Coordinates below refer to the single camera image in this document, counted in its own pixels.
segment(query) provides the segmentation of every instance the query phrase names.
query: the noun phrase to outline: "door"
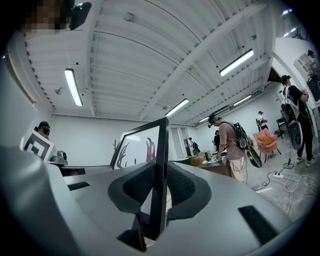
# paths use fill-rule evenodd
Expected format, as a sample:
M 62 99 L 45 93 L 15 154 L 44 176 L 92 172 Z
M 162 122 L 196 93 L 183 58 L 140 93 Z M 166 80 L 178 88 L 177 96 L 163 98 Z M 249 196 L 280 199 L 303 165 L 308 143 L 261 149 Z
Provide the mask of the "door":
M 176 157 L 177 157 L 176 160 L 183 159 L 184 153 L 183 153 L 181 143 L 180 143 L 178 128 L 171 128 L 171 133 L 172 133 L 173 144 L 174 144 L 175 153 L 176 153 Z

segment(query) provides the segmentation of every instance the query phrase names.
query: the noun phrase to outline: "black pants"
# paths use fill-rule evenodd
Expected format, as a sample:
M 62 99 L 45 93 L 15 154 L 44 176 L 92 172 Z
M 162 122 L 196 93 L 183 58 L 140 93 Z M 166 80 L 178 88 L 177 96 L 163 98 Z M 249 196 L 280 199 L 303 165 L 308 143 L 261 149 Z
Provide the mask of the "black pants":
M 312 139 L 314 138 L 311 123 L 308 118 L 304 118 L 302 116 L 298 117 L 298 122 L 301 125 L 303 140 L 302 140 L 301 147 L 297 151 L 297 155 L 298 155 L 298 157 L 301 157 L 302 152 L 304 151 L 304 147 L 305 147 L 306 159 L 308 161 L 310 161 L 313 157 L 313 155 L 312 155 Z

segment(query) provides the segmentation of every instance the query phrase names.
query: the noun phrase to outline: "sneakers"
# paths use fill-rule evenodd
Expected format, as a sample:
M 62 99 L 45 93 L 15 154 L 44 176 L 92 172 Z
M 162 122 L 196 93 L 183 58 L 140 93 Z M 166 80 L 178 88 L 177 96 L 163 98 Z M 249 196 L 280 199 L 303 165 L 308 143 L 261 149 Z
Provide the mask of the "sneakers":
M 305 166 L 306 167 L 310 167 L 311 165 L 313 165 L 316 162 L 316 159 L 314 157 L 312 157 L 312 159 L 310 161 L 306 161 L 305 162 Z
M 301 163 L 302 162 L 302 160 L 303 160 L 303 157 L 302 156 L 297 156 L 297 158 L 296 158 L 296 163 L 297 164 L 299 164 L 299 163 Z

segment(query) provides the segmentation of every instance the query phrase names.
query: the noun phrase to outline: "white ceiling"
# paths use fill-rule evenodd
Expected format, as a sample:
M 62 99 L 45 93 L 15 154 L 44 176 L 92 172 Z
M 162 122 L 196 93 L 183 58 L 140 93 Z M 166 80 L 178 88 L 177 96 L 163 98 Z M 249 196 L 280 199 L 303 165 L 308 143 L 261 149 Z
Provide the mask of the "white ceiling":
M 40 83 L 34 86 L 41 86 L 56 114 L 154 121 L 187 98 L 189 103 L 169 119 L 196 125 L 267 84 L 276 32 L 271 22 L 275 14 L 264 2 L 90 2 L 87 20 L 77 30 L 25 37 Z M 252 58 L 220 75 L 250 48 Z M 73 101 L 66 68 L 74 69 L 82 107 Z

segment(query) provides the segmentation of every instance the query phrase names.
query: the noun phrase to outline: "cap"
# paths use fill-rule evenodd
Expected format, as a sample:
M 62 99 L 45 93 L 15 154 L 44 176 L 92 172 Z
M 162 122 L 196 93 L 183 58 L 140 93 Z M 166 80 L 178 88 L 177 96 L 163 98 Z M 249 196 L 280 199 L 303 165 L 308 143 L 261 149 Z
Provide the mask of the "cap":
M 281 82 L 282 84 L 285 84 L 286 81 L 289 80 L 290 78 L 291 78 L 290 75 L 283 75 L 283 76 L 281 76 L 280 82 Z

